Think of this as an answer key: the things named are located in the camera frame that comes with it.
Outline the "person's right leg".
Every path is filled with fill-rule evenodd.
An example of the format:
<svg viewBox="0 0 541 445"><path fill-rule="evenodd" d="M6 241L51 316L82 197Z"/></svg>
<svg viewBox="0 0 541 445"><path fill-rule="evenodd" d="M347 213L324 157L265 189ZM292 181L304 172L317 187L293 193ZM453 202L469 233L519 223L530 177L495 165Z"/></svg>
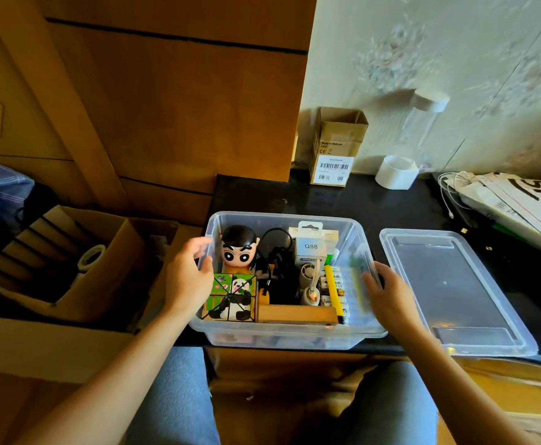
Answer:
<svg viewBox="0 0 541 445"><path fill-rule="evenodd" d="M387 361L367 372L330 443L437 445L437 408L416 368Z"/></svg>

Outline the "small white handheld fan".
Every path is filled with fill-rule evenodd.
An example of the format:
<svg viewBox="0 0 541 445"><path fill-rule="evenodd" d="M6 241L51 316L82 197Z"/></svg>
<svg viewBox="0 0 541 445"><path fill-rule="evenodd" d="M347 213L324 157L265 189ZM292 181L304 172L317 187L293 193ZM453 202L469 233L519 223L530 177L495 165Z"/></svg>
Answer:
<svg viewBox="0 0 541 445"><path fill-rule="evenodd" d="M299 266L299 299L303 306L319 306L320 291L317 288L320 273L323 269L323 260L310 257L297 258Z"/></svg>

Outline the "flattened cardboard sheet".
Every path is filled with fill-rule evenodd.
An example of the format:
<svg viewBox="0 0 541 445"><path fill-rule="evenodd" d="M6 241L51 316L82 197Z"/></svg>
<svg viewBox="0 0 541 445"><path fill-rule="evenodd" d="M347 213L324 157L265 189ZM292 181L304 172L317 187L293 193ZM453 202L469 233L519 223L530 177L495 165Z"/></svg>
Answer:
<svg viewBox="0 0 541 445"><path fill-rule="evenodd" d="M223 444L318 445L363 375L406 357L346 352L205 349ZM541 366L454 357L510 418L541 444Z"/></svg>

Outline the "yellow marker pen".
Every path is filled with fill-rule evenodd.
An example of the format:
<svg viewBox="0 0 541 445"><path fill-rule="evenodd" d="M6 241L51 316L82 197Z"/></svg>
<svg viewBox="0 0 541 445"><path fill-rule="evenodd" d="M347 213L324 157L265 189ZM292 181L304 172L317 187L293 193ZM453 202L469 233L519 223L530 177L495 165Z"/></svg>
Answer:
<svg viewBox="0 0 541 445"><path fill-rule="evenodd" d="M328 292L330 295L331 305L336 310L337 320L339 324L345 324L344 311L342 309L341 301L337 291L336 279L334 277L333 268L331 266L324 266L324 273L326 274Z"/></svg>

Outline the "white plastic cup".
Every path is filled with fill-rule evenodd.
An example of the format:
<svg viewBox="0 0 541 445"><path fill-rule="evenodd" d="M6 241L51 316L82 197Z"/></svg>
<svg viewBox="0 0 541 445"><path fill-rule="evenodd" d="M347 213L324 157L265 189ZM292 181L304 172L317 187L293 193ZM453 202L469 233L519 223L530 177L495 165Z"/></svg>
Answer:
<svg viewBox="0 0 541 445"><path fill-rule="evenodd" d="M389 190L408 190L419 175L419 168L410 158L385 156L375 180L378 185Z"/></svg>

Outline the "panda picture cube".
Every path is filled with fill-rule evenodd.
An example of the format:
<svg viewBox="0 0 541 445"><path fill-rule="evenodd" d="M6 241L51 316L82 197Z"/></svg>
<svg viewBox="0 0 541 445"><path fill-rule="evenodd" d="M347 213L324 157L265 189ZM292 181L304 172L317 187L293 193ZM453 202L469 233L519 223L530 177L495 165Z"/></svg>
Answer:
<svg viewBox="0 0 541 445"><path fill-rule="evenodd" d="M215 273L200 312L205 321L255 322L257 278L249 274Z"/></svg>

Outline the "white retail package box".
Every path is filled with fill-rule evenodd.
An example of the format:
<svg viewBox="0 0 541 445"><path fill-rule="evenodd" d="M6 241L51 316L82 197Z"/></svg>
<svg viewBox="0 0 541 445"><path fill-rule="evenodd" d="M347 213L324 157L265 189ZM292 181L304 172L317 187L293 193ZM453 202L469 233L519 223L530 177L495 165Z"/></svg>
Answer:
<svg viewBox="0 0 541 445"><path fill-rule="evenodd" d="M316 261L331 265L339 257L339 231L326 230L321 222L301 221L297 227L289 227L288 233L294 241L291 249L296 266Z"/></svg>

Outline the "pack of batteries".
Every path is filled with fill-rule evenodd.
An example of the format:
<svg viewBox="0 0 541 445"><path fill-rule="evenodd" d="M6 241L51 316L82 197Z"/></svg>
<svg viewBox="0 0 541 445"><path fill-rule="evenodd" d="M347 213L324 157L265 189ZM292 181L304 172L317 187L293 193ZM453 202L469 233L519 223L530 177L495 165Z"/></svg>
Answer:
<svg viewBox="0 0 541 445"><path fill-rule="evenodd" d="M340 303L340 307L335 308L339 323L348 324L350 321L350 309L340 267L325 266L320 272L317 289L319 290L319 305L322 307L332 307L331 289L336 291Z"/></svg>

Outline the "clear bottle with white cap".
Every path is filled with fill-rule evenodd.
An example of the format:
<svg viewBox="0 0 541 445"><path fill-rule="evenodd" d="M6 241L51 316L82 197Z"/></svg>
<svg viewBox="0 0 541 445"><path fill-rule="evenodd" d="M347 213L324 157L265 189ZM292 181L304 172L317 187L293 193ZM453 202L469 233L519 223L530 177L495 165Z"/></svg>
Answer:
<svg viewBox="0 0 541 445"><path fill-rule="evenodd" d="M431 168L425 141L449 102L450 96L444 92L429 88L415 89L394 142L393 155L412 160L420 171Z"/></svg>

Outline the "person's leg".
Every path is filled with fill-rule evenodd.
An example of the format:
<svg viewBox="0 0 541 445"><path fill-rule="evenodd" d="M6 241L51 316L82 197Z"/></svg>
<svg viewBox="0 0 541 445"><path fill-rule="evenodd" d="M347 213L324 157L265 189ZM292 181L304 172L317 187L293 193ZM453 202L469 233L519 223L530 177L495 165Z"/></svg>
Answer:
<svg viewBox="0 0 541 445"><path fill-rule="evenodd" d="M437 408L416 368L387 361L367 372L330 443L437 445Z"/></svg>
<svg viewBox="0 0 541 445"><path fill-rule="evenodd" d="M221 445L202 348L171 349L126 432L125 445Z"/></svg>

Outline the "clear plastic storage bin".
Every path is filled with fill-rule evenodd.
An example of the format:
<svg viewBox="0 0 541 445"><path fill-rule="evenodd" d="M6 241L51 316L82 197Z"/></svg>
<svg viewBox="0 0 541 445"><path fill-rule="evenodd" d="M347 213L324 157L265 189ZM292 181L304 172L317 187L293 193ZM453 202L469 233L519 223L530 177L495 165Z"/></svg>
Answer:
<svg viewBox="0 0 541 445"><path fill-rule="evenodd" d="M339 232L335 261L341 270L343 288L349 307L349 322L334 326L320 324L288 324L240 322L202 319L201 308L189 326L204 333L214 346L246 347L284 350L347 351L366 339L382 339L388 335L370 307L368 293L362 280L363 273L376 275L374 260L362 225L351 218L306 216L260 212L219 211L208 220L205 236L213 238L206 254L213 257L216 272L222 268L221 232L231 225L245 225L259 237L273 228L288 230L299 224L322 223L329 230Z"/></svg>

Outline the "small wooden box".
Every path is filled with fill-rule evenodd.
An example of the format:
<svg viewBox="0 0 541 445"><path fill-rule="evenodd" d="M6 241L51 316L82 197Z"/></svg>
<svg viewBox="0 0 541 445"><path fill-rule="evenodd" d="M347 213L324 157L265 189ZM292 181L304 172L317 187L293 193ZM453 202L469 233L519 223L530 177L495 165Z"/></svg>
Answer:
<svg viewBox="0 0 541 445"><path fill-rule="evenodd" d="M336 309L324 306L302 305L259 305L256 315L257 323L277 324L339 324Z"/></svg>

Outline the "person's left hand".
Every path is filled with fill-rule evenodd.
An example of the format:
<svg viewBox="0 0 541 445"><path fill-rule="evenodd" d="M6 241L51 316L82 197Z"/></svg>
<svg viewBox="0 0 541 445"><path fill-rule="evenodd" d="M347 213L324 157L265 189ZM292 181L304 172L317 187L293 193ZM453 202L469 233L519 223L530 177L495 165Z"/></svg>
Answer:
<svg viewBox="0 0 541 445"><path fill-rule="evenodd" d="M197 270L205 259L210 237L189 239L167 267L163 312L187 324L200 310L207 297L197 296Z"/></svg>

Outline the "cartoon boy figurine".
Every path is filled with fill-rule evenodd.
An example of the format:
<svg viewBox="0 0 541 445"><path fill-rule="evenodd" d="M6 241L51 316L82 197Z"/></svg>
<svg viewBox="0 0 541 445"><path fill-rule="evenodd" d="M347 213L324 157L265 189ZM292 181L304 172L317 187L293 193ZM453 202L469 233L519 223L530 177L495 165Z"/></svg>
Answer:
<svg viewBox="0 0 541 445"><path fill-rule="evenodd" d="M222 272L253 275L260 238L245 225L231 225L221 234Z"/></svg>

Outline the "person's left leg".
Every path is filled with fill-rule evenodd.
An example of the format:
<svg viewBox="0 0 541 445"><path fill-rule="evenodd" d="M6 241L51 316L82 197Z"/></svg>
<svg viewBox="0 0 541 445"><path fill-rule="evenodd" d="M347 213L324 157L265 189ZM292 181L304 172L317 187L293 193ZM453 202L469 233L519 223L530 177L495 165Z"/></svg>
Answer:
<svg viewBox="0 0 541 445"><path fill-rule="evenodd" d="M221 445L202 348L171 349L126 432L125 445Z"/></svg>

